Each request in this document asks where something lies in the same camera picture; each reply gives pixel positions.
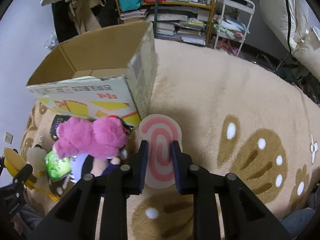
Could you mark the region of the yellow banana plush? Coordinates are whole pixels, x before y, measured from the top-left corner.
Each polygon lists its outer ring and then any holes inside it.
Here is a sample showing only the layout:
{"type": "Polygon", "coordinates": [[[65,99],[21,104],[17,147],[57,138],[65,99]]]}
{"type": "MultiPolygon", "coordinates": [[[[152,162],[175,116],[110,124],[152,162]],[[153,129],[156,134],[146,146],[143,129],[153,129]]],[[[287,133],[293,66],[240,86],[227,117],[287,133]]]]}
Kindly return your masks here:
{"type": "MultiPolygon", "coordinates": [[[[8,147],[4,149],[4,166],[7,168],[7,171],[12,177],[16,176],[16,174],[27,164],[27,160],[25,160],[13,149],[8,147]]],[[[46,185],[49,184],[47,171],[34,171],[33,169],[31,176],[27,179],[24,185],[29,190],[35,190],[43,193],[54,202],[58,202],[60,198],[50,193],[49,190],[44,186],[44,183],[46,183],[46,185]]]]}

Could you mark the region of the pink swirl roll plush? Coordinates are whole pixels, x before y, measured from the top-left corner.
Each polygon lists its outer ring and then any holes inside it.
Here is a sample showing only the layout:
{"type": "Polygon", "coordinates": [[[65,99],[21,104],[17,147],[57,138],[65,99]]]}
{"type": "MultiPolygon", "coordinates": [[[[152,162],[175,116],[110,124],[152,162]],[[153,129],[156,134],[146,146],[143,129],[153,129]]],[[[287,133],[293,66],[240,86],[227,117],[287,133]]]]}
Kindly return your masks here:
{"type": "Polygon", "coordinates": [[[146,185],[153,189],[166,189],[174,185],[170,145],[173,141],[182,143],[178,123],[166,115],[149,115],[141,121],[138,128],[138,142],[143,140],[148,142],[146,185]]]}

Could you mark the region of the beige hanging coat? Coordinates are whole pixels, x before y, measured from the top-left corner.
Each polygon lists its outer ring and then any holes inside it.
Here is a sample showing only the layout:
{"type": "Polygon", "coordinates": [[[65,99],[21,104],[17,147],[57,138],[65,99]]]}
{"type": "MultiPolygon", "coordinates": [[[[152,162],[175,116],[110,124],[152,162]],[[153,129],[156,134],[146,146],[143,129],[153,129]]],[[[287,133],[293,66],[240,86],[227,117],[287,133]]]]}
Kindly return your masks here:
{"type": "Polygon", "coordinates": [[[101,29],[99,20],[92,9],[100,7],[101,0],[71,0],[69,3],[69,18],[74,23],[78,34],[101,29]]]}

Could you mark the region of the white fluffy pompom keychain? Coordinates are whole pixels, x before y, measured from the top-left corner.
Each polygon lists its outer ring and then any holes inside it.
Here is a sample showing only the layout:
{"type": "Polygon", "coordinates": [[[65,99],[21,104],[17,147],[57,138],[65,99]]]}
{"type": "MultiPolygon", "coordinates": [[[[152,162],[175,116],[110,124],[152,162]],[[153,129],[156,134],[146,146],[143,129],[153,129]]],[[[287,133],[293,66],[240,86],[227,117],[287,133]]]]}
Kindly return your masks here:
{"type": "Polygon", "coordinates": [[[27,150],[27,163],[33,167],[34,171],[45,171],[46,165],[44,158],[46,155],[47,151],[40,145],[36,145],[27,150]]]}

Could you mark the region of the white utility cart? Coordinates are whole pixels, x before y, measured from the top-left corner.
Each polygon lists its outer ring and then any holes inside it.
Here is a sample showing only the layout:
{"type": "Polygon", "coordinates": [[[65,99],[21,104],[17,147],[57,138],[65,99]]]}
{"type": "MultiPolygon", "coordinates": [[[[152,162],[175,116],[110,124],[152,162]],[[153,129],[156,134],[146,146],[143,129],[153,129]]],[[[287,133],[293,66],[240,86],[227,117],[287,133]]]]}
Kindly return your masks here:
{"type": "Polygon", "coordinates": [[[255,3],[250,0],[216,0],[221,9],[213,16],[213,28],[216,34],[213,48],[224,50],[239,56],[242,46],[249,34],[249,27],[255,13],[255,3]],[[232,13],[245,13],[248,22],[243,23],[232,13]]]}

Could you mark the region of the black hanging garment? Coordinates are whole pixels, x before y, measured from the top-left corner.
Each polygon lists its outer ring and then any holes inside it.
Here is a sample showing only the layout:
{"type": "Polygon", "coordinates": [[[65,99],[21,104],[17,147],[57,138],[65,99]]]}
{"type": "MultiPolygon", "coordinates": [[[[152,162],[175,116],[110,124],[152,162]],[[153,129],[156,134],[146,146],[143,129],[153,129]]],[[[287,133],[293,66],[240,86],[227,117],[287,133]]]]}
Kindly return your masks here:
{"type": "Polygon", "coordinates": [[[69,4],[64,0],[52,3],[54,27],[59,43],[78,35],[74,22],[69,17],[69,4]]]}

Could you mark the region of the wooden bookshelf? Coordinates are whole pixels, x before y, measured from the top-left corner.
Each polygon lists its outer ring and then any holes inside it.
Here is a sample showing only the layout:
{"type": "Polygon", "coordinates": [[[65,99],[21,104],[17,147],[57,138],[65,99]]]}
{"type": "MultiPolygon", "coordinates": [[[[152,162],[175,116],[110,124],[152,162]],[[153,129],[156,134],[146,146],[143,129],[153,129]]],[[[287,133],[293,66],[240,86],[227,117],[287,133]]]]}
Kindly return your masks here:
{"type": "MultiPolygon", "coordinates": [[[[120,10],[120,5],[118,3],[118,0],[115,0],[116,2],[116,6],[117,6],[117,10],[118,10],[118,15],[120,18],[121,15],[121,10],[120,10]]],[[[140,4],[141,6],[147,6],[147,7],[154,7],[155,3],[148,3],[148,2],[142,2],[140,4]]],[[[202,4],[202,3],[196,3],[196,2],[182,2],[182,1],[171,1],[171,0],[166,0],[163,2],[158,2],[158,6],[159,5],[165,5],[165,6],[185,6],[185,7],[196,7],[196,8],[200,8],[200,9],[204,9],[204,10],[208,10],[209,11],[209,16],[208,16],[208,21],[207,21],[207,26],[205,29],[205,34],[206,34],[206,47],[209,46],[209,41],[210,41],[210,37],[211,37],[211,31],[212,31],[212,17],[213,17],[213,13],[214,13],[214,7],[215,7],[215,0],[211,0],[210,5],[206,5],[206,4],[202,4]]],[[[162,39],[167,39],[167,40],[174,40],[174,41],[180,41],[177,40],[175,38],[164,38],[161,36],[158,36],[158,38],[162,38],[162,39]]]]}

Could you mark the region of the cream folded mattress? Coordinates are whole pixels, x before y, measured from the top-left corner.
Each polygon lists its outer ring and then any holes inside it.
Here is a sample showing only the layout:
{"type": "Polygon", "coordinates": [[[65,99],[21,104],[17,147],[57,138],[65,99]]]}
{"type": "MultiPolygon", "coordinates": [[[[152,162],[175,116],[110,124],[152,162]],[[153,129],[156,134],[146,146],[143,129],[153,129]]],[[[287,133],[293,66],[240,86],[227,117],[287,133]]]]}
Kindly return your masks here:
{"type": "Polygon", "coordinates": [[[264,22],[288,52],[319,79],[319,28],[306,0],[259,0],[264,22]]]}

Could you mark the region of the open cardboard box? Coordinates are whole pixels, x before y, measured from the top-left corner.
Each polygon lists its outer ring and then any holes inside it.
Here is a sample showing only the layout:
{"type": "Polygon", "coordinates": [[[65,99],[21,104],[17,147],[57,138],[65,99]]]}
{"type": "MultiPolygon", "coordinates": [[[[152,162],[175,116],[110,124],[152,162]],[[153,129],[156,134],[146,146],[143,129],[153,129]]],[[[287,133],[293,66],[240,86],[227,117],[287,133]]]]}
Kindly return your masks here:
{"type": "Polygon", "coordinates": [[[153,25],[101,28],[62,42],[42,61],[27,89],[62,115],[115,115],[138,126],[148,113],[157,72],[153,25]]]}

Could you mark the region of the plastic bag of snacks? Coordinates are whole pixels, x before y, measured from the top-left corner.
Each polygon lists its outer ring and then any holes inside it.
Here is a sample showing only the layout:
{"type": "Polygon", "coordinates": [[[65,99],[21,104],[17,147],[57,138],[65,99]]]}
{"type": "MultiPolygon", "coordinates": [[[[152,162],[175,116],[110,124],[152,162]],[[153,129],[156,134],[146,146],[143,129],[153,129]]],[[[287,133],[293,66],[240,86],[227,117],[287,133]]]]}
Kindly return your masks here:
{"type": "Polygon", "coordinates": [[[56,33],[51,33],[50,38],[45,42],[44,47],[53,50],[59,45],[56,33]]]}

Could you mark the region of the pile of magazines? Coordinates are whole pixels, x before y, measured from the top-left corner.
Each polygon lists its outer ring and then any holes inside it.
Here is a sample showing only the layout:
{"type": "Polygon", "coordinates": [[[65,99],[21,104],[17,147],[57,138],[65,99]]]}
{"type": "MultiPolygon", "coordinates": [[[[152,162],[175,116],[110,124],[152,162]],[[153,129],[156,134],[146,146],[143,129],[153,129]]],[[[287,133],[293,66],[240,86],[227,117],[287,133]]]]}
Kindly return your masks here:
{"type": "MultiPolygon", "coordinates": [[[[149,7],[145,20],[153,24],[154,7],[149,7]]],[[[158,6],[157,34],[179,42],[204,47],[209,11],[185,6],[158,6]]]]}

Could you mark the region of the white wall socket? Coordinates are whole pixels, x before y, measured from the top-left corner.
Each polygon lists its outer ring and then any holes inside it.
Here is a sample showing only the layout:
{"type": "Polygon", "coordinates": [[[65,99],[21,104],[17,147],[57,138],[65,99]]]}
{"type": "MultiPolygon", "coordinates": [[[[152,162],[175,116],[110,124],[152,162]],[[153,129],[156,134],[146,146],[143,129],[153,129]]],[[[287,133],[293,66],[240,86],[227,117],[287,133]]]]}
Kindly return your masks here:
{"type": "Polygon", "coordinates": [[[6,142],[8,144],[12,144],[13,137],[14,136],[12,134],[10,134],[9,132],[6,132],[5,136],[4,136],[4,142],[6,142]]]}

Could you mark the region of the green tissue pack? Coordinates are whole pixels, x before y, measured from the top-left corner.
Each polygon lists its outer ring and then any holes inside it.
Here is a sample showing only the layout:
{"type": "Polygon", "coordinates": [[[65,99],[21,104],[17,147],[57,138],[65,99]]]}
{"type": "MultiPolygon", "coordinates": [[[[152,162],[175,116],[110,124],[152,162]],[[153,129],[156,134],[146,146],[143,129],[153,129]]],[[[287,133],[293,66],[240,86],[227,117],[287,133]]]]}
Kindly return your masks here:
{"type": "Polygon", "coordinates": [[[48,152],[43,160],[51,182],[66,178],[72,171],[70,158],[61,159],[54,150],[48,152]]]}

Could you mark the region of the pink plush bear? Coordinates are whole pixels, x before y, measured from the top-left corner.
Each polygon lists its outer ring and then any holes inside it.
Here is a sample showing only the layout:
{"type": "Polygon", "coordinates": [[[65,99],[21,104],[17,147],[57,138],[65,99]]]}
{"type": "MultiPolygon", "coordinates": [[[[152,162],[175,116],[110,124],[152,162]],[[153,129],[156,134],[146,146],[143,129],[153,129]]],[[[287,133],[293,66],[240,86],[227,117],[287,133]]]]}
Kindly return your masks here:
{"type": "Polygon", "coordinates": [[[59,158],[85,153],[105,161],[118,157],[128,142],[127,129],[114,115],[95,121],[73,116],[57,126],[56,136],[53,150],[59,158]]]}

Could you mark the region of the white-haired anime plush doll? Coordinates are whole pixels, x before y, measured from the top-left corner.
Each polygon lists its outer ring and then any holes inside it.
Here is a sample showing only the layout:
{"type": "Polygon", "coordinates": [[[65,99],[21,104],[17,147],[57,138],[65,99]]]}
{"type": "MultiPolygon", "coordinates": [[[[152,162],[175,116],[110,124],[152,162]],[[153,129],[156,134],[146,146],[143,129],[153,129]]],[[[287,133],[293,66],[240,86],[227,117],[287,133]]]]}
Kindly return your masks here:
{"type": "Polygon", "coordinates": [[[77,155],[71,158],[71,182],[77,183],[84,175],[91,173],[95,177],[110,174],[127,158],[127,151],[120,150],[120,156],[101,161],[89,154],[77,155]]]}

